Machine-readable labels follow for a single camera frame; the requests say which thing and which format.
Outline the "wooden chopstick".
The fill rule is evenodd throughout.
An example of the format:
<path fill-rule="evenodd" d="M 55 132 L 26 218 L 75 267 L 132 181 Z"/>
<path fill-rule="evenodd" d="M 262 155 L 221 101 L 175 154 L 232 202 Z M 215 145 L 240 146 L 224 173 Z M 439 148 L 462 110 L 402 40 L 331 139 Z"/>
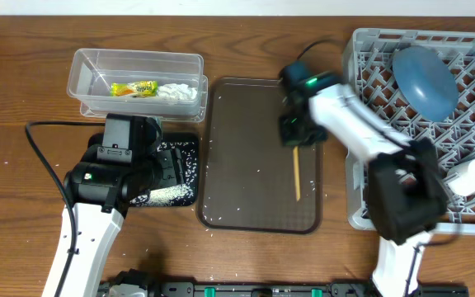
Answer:
<path fill-rule="evenodd" d="M 293 166 L 294 166 L 294 189 L 296 201 L 301 199 L 301 185 L 300 185 L 300 166 L 299 166 L 299 147 L 293 148 Z"/>

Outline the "white tissue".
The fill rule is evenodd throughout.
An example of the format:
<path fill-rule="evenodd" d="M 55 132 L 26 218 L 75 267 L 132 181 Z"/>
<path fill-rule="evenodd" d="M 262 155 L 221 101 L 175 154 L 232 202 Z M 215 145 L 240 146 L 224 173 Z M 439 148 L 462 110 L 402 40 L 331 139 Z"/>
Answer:
<path fill-rule="evenodd" d="M 158 87 L 157 95 L 171 101 L 194 101 L 198 90 L 184 83 L 168 83 Z"/>

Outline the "yellow green snack wrapper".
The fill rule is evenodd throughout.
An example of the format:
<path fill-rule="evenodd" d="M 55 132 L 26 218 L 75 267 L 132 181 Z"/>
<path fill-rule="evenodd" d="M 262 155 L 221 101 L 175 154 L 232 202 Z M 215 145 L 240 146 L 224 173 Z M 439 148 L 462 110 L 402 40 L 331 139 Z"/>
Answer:
<path fill-rule="evenodd" d="M 129 83 L 113 83 L 113 97 L 155 97 L 158 90 L 156 81 L 137 81 Z"/>

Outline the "blue plate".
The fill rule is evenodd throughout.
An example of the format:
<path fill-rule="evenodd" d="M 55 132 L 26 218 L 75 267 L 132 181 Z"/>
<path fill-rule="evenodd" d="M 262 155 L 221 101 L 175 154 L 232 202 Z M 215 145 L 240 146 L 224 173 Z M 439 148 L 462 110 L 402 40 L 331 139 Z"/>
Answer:
<path fill-rule="evenodd" d="M 393 76 L 412 108 L 427 120 L 439 122 L 459 103 L 453 74 L 437 53 L 420 46 L 393 55 Z"/>

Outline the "white cup pink inside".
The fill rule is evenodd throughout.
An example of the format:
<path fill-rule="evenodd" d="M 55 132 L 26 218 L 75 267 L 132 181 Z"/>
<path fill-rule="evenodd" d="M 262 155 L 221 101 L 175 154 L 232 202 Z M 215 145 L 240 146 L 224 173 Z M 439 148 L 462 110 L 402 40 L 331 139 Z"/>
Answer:
<path fill-rule="evenodd" d="M 448 182 L 449 189 L 459 196 L 470 196 L 475 192 L 475 159 L 460 163 L 448 171 L 455 179 Z"/>

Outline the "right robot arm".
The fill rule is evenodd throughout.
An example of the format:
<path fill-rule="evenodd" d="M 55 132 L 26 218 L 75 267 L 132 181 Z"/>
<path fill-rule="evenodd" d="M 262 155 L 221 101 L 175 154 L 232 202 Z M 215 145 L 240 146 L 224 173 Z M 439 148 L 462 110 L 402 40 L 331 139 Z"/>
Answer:
<path fill-rule="evenodd" d="M 280 70 L 287 111 L 279 118 L 285 146 L 310 146 L 336 136 L 367 170 L 366 207 L 379 234 L 372 275 L 382 296 L 416 294 L 422 254 L 448 207 L 435 146 L 388 125 L 334 73 L 311 73 L 302 61 Z"/>

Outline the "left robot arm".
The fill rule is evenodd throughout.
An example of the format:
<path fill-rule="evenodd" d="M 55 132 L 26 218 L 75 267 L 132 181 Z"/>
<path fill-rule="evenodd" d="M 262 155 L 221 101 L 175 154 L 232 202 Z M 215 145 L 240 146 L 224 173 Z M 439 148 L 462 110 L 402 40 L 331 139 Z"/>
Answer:
<path fill-rule="evenodd" d="M 56 181 L 66 205 L 45 296 L 95 295 L 131 201 L 184 182 L 179 150 L 161 143 L 156 119 L 109 114 L 101 140 Z"/>

